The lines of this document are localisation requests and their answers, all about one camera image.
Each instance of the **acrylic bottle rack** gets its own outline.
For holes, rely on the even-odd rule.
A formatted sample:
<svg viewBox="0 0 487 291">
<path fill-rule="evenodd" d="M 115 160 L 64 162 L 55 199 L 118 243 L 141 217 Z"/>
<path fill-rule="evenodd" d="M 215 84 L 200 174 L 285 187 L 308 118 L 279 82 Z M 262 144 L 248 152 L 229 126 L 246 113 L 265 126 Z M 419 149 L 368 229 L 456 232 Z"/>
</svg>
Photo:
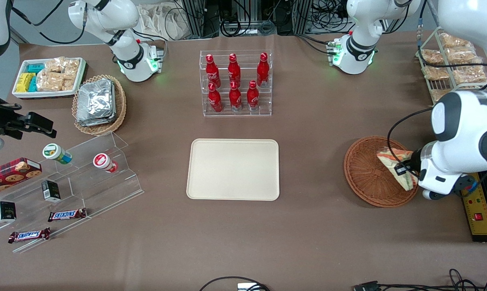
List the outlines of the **acrylic bottle rack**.
<svg viewBox="0 0 487 291">
<path fill-rule="evenodd" d="M 30 232 L 50 227 L 52 238 L 142 194 L 136 174 L 129 168 L 122 149 L 127 147 L 113 132 L 97 136 L 68 151 L 73 155 L 69 164 L 54 160 L 41 162 L 42 174 L 0 192 L 0 200 L 16 203 L 17 219 L 0 224 L 5 243 L 12 232 Z M 94 167 L 93 157 L 106 153 L 118 163 L 114 173 Z M 59 185 L 61 201 L 51 203 L 43 198 L 41 183 L 50 180 Z M 87 217 L 48 222 L 50 212 L 87 208 Z M 46 240 L 29 240 L 13 244 L 15 253 L 25 252 Z"/>
<path fill-rule="evenodd" d="M 266 52 L 268 54 L 269 63 L 269 81 L 267 86 L 258 88 L 260 90 L 259 109 L 257 111 L 250 111 L 247 105 L 247 89 L 249 89 L 249 81 L 256 80 L 257 68 L 260 63 L 260 54 Z M 231 103 L 229 102 L 229 75 L 227 67 L 229 66 L 229 55 L 236 54 L 238 64 L 241 70 L 241 100 L 242 110 L 233 112 L 231 110 Z M 222 85 L 218 88 L 220 97 L 222 98 L 223 111 L 215 112 L 210 105 L 208 99 L 208 77 L 206 74 L 206 55 L 213 55 L 214 63 L 218 66 L 220 80 Z M 199 74 L 201 79 L 201 95 L 202 95 L 202 112 L 204 116 L 271 116 L 273 112 L 273 52 L 271 50 L 227 50 L 227 51 L 201 51 L 199 58 Z"/>
</svg>

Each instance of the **wicker basket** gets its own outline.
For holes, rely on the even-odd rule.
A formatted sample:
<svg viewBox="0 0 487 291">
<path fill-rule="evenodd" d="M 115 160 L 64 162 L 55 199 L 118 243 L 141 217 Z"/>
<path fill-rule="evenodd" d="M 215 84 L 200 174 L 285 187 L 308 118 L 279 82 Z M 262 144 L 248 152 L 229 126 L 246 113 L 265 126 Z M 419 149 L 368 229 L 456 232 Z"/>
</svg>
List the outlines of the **wicker basket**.
<svg viewBox="0 0 487 291">
<path fill-rule="evenodd" d="M 391 146 L 407 150 L 395 140 L 391 140 Z M 355 141 L 344 158 L 344 173 L 351 189 L 367 203 L 378 207 L 399 207 L 415 196 L 418 186 L 409 191 L 402 188 L 376 157 L 376 152 L 384 147 L 387 147 L 387 138 L 383 136 L 368 136 Z"/>
<path fill-rule="evenodd" d="M 103 78 L 109 79 L 114 83 L 114 94 L 116 98 L 116 114 L 118 115 L 118 118 L 116 118 L 116 120 L 113 123 L 94 125 L 93 127 L 83 127 L 78 122 L 75 122 L 75 127 L 77 127 L 81 132 L 85 134 L 99 136 L 108 131 L 116 131 L 118 127 L 122 125 L 122 122 L 125 119 L 125 113 L 127 112 L 127 100 L 125 98 L 125 92 L 123 91 L 122 85 L 120 85 L 120 82 L 118 82 L 118 80 L 116 80 L 115 77 L 101 74 L 99 76 L 94 76 L 90 79 L 87 79 L 84 83 L 96 82 Z M 79 94 L 78 91 L 75 92 L 75 96 L 73 97 L 73 107 L 71 109 L 71 114 L 73 114 L 73 117 L 75 117 L 75 119 L 77 118 L 78 94 Z"/>
</svg>

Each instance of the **brown tablecloth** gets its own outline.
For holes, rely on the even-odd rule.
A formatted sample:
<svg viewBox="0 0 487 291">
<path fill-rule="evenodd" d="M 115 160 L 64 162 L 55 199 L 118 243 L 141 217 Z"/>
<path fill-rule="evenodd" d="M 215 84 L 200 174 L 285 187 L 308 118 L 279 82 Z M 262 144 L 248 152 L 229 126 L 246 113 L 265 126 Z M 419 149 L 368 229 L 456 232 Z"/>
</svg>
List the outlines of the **brown tablecloth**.
<svg viewBox="0 0 487 291">
<path fill-rule="evenodd" d="M 487 279 L 487 244 L 470 241 L 458 197 L 417 195 L 397 209 L 374 208 L 350 190 L 342 163 L 358 138 L 385 135 L 403 116 L 431 104 L 414 32 L 380 39 L 373 64 L 350 76 L 295 37 L 170 42 L 162 74 L 132 83 L 106 45 L 22 45 L 21 59 L 83 57 L 88 77 L 110 74 L 127 95 L 116 132 L 145 193 L 29 252 L 13 254 L 0 232 L 0 291 L 189 290 L 218 276 L 247 276 L 277 291 L 348 290 L 384 283 L 443 284 L 449 268 Z M 205 118 L 199 51 L 274 50 L 273 115 Z M 91 138 L 74 128 L 71 99 L 19 101 L 55 121 L 65 148 Z M 280 197 L 273 202 L 191 200 L 190 144 L 196 138 L 274 139 Z M 393 138 L 408 148 L 432 140 L 430 116 L 416 116 Z M 39 134 L 5 138 L 0 164 L 42 160 Z M 241 177 L 242 185 L 247 181 Z M 235 290 L 236 282 L 209 290 Z"/>
</svg>

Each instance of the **white tray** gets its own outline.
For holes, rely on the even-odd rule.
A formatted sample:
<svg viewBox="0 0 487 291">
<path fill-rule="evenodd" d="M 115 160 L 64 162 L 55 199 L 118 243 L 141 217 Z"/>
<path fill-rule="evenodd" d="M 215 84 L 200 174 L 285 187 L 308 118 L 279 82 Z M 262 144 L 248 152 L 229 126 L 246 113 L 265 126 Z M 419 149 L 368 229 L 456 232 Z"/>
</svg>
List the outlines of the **white tray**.
<svg viewBox="0 0 487 291">
<path fill-rule="evenodd" d="M 271 139 L 196 139 L 186 194 L 191 199 L 279 197 L 279 146 Z"/>
<path fill-rule="evenodd" d="M 68 59 L 78 59 L 80 60 L 79 70 L 77 72 L 77 77 L 75 77 L 75 83 L 72 90 L 66 91 L 54 91 L 54 92 L 16 92 L 16 85 L 19 81 L 19 77 L 22 73 L 26 72 L 26 67 L 31 64 L 42 64 L 50 59 L 27 59 L 21 64 L 16 81 L 12 88 L 12 95 L 18 97 L 19 99 L 40 99 L 40 98 L 60 98 L 60 97 L 73 97 L 76 90 L 79 90 L 82 77 L 84 75 L 84 70 L 86 66 L 86 61 L 81 57 L 68 57 Z"/>
</svg>

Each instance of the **yellow snack box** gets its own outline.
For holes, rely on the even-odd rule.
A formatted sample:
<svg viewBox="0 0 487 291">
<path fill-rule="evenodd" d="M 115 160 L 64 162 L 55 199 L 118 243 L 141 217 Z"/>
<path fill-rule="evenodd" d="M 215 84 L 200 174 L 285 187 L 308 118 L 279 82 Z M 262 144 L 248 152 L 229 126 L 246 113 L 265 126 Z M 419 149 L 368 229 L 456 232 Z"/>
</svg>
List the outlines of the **yellow snack box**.
<svg viewBox="0 0 487 291">
<path fill-rule="evenodd" d="M 35 77 L 35 73 L 22 73 L 19 76 L 19 81 L 16 85 L 16 92 L 28 92 L 31 78 Z"/>
</svg>

